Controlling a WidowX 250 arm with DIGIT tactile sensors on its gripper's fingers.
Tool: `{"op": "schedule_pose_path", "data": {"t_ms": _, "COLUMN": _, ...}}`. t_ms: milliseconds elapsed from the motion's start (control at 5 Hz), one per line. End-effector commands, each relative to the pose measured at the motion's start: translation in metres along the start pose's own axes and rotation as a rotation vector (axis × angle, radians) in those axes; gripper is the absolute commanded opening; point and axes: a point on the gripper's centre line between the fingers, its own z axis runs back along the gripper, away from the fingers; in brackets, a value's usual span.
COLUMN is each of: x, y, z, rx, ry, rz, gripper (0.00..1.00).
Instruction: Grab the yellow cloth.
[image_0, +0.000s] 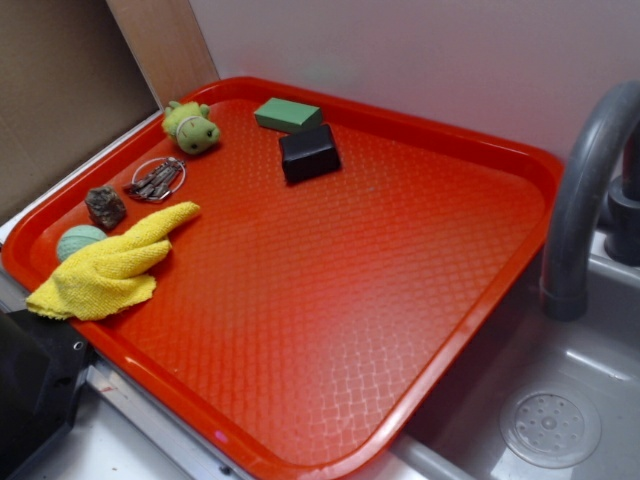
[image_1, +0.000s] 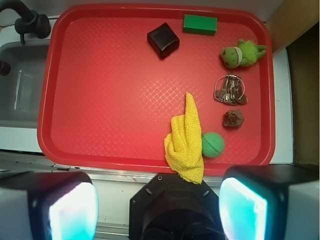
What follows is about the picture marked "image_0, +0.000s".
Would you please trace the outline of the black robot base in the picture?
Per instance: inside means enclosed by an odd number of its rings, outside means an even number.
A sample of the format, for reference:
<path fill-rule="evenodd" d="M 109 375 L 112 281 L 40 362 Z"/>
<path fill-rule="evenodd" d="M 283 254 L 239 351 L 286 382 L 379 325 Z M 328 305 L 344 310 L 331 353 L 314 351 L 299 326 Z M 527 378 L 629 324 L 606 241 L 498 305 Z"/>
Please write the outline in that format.
<path fill-rule="evenodd" d="M 73 428 L 88 341 L 28 310 L 1 315 L 1 477 L 14 479 Z"/>

